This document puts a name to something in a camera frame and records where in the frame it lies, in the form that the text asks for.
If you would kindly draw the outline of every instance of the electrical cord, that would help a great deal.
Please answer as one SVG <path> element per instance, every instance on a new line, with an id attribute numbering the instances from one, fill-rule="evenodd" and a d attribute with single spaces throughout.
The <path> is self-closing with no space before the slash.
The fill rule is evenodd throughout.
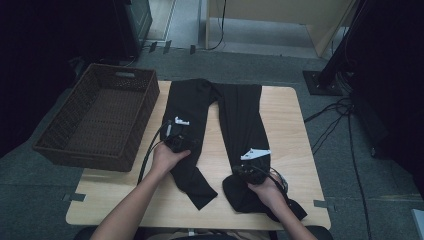
<path id="1" fill-rule="evenodd" d="M 169 121 L 165 122 L 162 126 L 160 126 L 160 128 L 156 131 L 155 136 L 153 137 L 152 141 L 150 142 L 149 148 L 147 149 L 146 155 L 144 156 L 144 160 L 143 160 L 143 164 L 141 165 L 141 169 L 140 169 L 140 174 L 138 176 L 138 181 L 137 184 L 139 184 L 141 182 L 141 180 L 143 179 L 143 175 L 144 175 L 144 170 L 146 168 L 146 164 L 147 164 L 147 160 L 149 159 L 150 153 L 153 151 L 153 149 L 162 141 L 157 142 L 155 145 L 154 142 L 157 138 L 157 136 L 159 135 L 160 131 L 165 127 L 169 125 Z"/>
<path id="2" fill-rule="evenodd" d="M 338 100 L 336 103 L 332 103 L 332 104 L 328 105 L 327 107 L 325 107 L 320 112 L 315 113 L 312 116 L 310 116 L 310 117 L 308 117 L 308 118 L 306 118 L 304 120 L 304 123 L 307 123 L 307 122 L 311 121 L 312 119 L 320 116 L 322 113 L 324 113 L 326 111 L 329 111 L 329 110 L 336 110 L 339 113 L 339 115 L 340 115 L 335 121 L 333 121 L 332 123 L 330 123 L 330 125 L 327 127 L 327 129 L 324 131 L 324 133 L 321 134 L 321 136 L 318 138 L 318 140 L 312 146 L 311 149 L 313 150 L 313 154 L 314 155 L 319 151 L 319 149 L 321 149 L 322 145 L 327 140 L 328 136 L 330 136 L 330 134 L 334 132 L 334 130 L 336 129 L 337 125 L 340 123 L 340 120 L 344 116 L 350 114 L 351 110 L 353 109 L 353 105 L 351 103 L 349 103 L 349 104 L 342 103 L 343 101 L 346 101 L 346 100 L 350 100 L 350 99 L 349 98 L 342 98 L 342 99 Z"/>
<path id="3" fill-rule="evenodd" d="M 350 152 L 351 152 L 351 155 L 352 155 L 353 168 L 355 169 L 356 180 L 358 181 L 359 191 L 361 193 L 362 205 L 364 207 L 364 214 L 365 214 L 365 222 L 367 224 L 368 239 L 372 240 L 370 220 L 369 220 L 369 216 L 368 216 L 367 202 L 365 200 L 364 189 L 362 187 L 361 179 L 359 177 L 358 167 L 357 167 L 356 158 L 355 158 L 355 151 L 353 149 L 352 124 L 351 124 L 351 120 L 350 120 L 350 114 L 348 114 L 347 120 L 348 120 L 348 126 L 349 126 L 349 143 L 350 143 Z"/>
<path id="4" fill-rule="evenodd" d="M 280 190 L 280 192 L 281 192 L 281 194 L 283 195 L 284 200 L 286 201 L 287 205 L 288 205 L 289 207 L 291 207 L 289 197 L 287 196 L 287 189 L 286 189 L 286 187 L 285 187 L 285 184 L 284 184 L 284 183 L 283 183 L 283 185 L 281 185 L 281 184 L 280 184 L 277 180 L 275 180 L 275 179 L 271 176 L 271 174 L 269 174 L 269 173 L 265 172 L 264 170 L 262 170 L 262 169 L 260 169 L 260 168 L 258 168 L 258 167 L 256 167 L 256 166 L 249 165 L 249 167 L 252 167 L 252 168 L 254 168 L 254 169 L 256 169 L 256 170 L 260 171 L 261 173 L 265 174 L 265 175 L 266 175 L 269 179 L 271 179 L 271 181 L 273 181 L 273 182 L 274 182 L 275 186 L 277 186 L 278 190 Z M 284 180 L 284 178 L 281 176 L 281 174 L 280 174 L 279 172 L 277 172 L 277 170 L 275 170 L 274 168 L 271 168 L 271 169 L 272 169 L 272 170 L 274 170 L 274 171 L 277 173 L 278 177 L 280 178 L 280 180 L 281 180 L 282 182 L 284 182 L 284 181 L 285 181 L 285 180 Z"/>
<path id="5" fill-rule="evenodd" d="M 133 60 L 128 63 L 127 65 L 125 65 L 124 67 L 128 67 L 129 65 L 133 64 L 133 62 L 135 61 L 136 57 L 135 56 L 131 56 L 133 58 Z"/>
<path id="6" fill-rule="evenodd" d="M 221 44 L 222 40 L 224 39 L 224 20 L 225 20 L 225 8 L 226 8 L 226 6 L 227 6 L 227 0 L 224 1 L 224 9 L 222 11 L 221 39 L 219 40 L 218 44 L 215 47 L 208 49 L 210 51 L 215 50 Z"/>
<path id="7" fill-rule="evenodd" d="M 364 189 L 363 189 L 363 187 L 362 187 L 362 183 L 361 183 L 361 179 L 360 179 L 360 176 L 359 176 L 359 172 L 358 172 L 358 167 L 357 167 L 357 162 L 356 162 L 356 157 L 355 157 L 355 151 L 354 151 L 354 146 L 353 146 L 353 136 L 352 136 L 352 124 L 351 124 L 351 114 L 352 114 L 352 110 L 353 110 L 353 108 L 354 108 L 354 106 L 353 106 L 353 104 L 343 104 L 342 102 L 343 101 L 345 101 L 345 100 L 350 100 L 349 98 L 342 98 L 342 99 L 340 99 L 339 101 L 337 101 L 337 103 L 333 103 L 333 104 L 330 104 L 330 105 L 328 105 L 327 107 L 325 107 L 323 110 L 321 110 L 320 112 L 318 112 L 318 113 L 316 113 L 316 114 L 313 114 L 311 117 L 309 117 L 309 118 L 307 118 L 307 119 L 305 119 L 304 120 L 304 122 L 306 123 L 306 122 L 308 122 L 308 121 L 310 121 L 310 120 L 312 120 L 312 119 L 314 119 L 314 118 L 316 118 L 316 117 L 318 117 L 318 116 L 320 116 L 322 113 L 324 113 L 324 112 L 326 112 L 326 111 L 328 111 L 328 110 L 332 110 L 332 109 L 335 109 L 339 114 L 340 114 L 340 116 L 335 120 L 335 121 L 333 121 L 331 124 L 330 124 L 330 126 L 327 128 L 327 130 L 324 132 L 324 134 L 322 134 L 321 136 L 320 136 L 320 138 L 318 139 L 318 141 L 317 141 L 317 143 L 319 142 L 319 140 L 327 133 L 327 131 L 328 131 L 328 129 L 330 129 L 331 128 L 331 126 L 333 126 L 333 124 L 334 124 L 334 126 L 333 126 L 333 128 L 331 129 L 331 131 L 329 132 L 329 133 L 327 133 L 326 134 L 326 137 L 324 138 L 324 140 L 321 142 L 321 144 L 319 145 L 319 147 L 318 147 L 318 149 L 316 149 L 315 151 L 314 151 L 314 155 L 316 154 L 316 152 L 320 149 L 320 147 L 322 146 L 322 144 L 325 142 L 325 140 L 327 139 L 327 137 L 334 131 L 334 129 L 335 129 L 335 127 L 337 126 L 337 124 L 340 122 L 340 120 L 341 120 L 341 118 L 343 117 L 343 116 L 347 116 L 347 119 L 348 119 L 348 130 L 349 130 L 349 145 L 350 145 L 350 151 L 351 151 L 351 156 L 352 156 L 352 163 L 353 163 L 353 168 L 354 168 L 354 171 L 355 171 L 355 176 L 356 176 L 356 180 L 357 180 L 357 182 L 358 182 L 358 186 L 359 186 L 359 191 L 360 191 L 360 194 L 361 194 L 361 200 L 362 200 L 362 205 L 363 205 L 363 208 L 364 208 L 364 214 L 365 214 L 365 221 L 366 221 L 366 225 L 367 225 L 367 234 L 368 234 L 368 239 L 369 240 L 372 240 L 372 236 L 371 236 L 371 227 L 370 227 L 370 222 L 369 222 L 369 216 L 368 216 L 368 207 L 367 207 L 367 203 L 366 203 L 366 200 L 365 200 L 365 194 L 364 194 Z M 345 108 L 345 111 L 344 112 L 342 112 L 341 110 L 340 110 L 340 108 L 341 107 L 343 107 L 343 108 Z"/>

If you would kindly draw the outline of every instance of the basket handle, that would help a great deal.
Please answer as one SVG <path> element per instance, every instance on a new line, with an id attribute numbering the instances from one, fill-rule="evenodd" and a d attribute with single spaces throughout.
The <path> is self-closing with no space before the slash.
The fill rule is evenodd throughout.
<path id="1" fill-rule="evenodd" d="M 135 78 L 135 73 L 133 72 L 115 72 L 117 77 L 126 77 L 126 78 Z"/>

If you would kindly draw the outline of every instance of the floor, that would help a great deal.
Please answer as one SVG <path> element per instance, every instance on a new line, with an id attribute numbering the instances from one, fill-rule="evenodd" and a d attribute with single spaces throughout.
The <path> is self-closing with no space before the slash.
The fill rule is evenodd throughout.
<path id="1" fill-rule="evenodd" d="M 157 18 L 162 18 L 169 24 L 166 26 L 164 38 L 158 39 L 149 36 L 147 44 L 157 41 L 159 46 L 164 46 L 165 42 L 172 41 L 171 47 L 173 48 L 190 49 L 191 45 L 195 45 L 197 49 L 204 49 L 205 2 L 205 0 L 175 0 L 175 5 L 172 5 L 173 11 L 168 18 L 164 14 L 164 12 L 168 14 L 168 11 L 165 10 L 165 7 L 160 6 L 170 5 L 169 0 L 150 0 L 153 25 Z M 214 51 L 319 58 L 305 25 L 235 19 L 225 19 L 224 23 L 223 41 Z M 221 19 L 212 18 L 210 47 L 218 45 L 221 32 Z M 339 30 L 332 47 L 327 49 L 322 58 L 331 58 L 333 50 L 337 48 L 345 32 L 345 28 Z"/>

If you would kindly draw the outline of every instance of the human hand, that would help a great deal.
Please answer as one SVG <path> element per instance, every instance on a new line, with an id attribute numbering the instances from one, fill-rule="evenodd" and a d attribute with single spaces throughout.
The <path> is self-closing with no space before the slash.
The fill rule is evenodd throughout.
<path id="1" fill-rule="evenodd" d="M 281 180 L 275 174 L 271 174 L 271 177 L 282 184 Z M 266 178 L 265 182 L 260 185 L 253 185 L 250 183 L 247 185 L 250 190 L 254 191 L 258 195 L 262 203 L 270 209 L 281 203 L 284 203 L 283 205 L 287 206 L 283 194 L 270 178 Z"/>
<path id="2" fill-rule="evenodd" d="M 153 162 L 150 171 L 158 173 L 163 178 L 181 159 L 187 157 L 190 153 L 190 150 L 174 153 L 161 142 L 153 152 Z"/>

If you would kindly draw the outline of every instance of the forearm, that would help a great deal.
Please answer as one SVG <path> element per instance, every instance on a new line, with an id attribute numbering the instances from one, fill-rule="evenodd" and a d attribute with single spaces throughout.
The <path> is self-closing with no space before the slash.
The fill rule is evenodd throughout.
<path id="1" fill-rule="evenodd" d="M 162 176 L 149 172 L 97 227 L 91 239 L 133 239 Z"/>
<path id="2" fill-rule="evenodd" d="M 274 215 L 280 220 L 289 237 L 293 240 L 297 239 L 316 239 L 314 235 L 297 219 L 287 204 L 278 201 L 270 207 Z"/>

